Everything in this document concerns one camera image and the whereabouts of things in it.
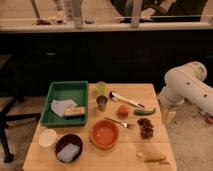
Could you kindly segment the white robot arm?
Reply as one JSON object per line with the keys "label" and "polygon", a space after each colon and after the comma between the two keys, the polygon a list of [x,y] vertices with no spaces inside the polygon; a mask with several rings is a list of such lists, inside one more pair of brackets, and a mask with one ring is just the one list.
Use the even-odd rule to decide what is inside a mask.
{"label": "white robot arm", "polygon": [[197,61],[168,70],[165,86],[158,95],[162,109],[162,123],[168,124],[185,99],[201,108],[204,115],[213,117],[213,87],[204,83],[206,67]]}

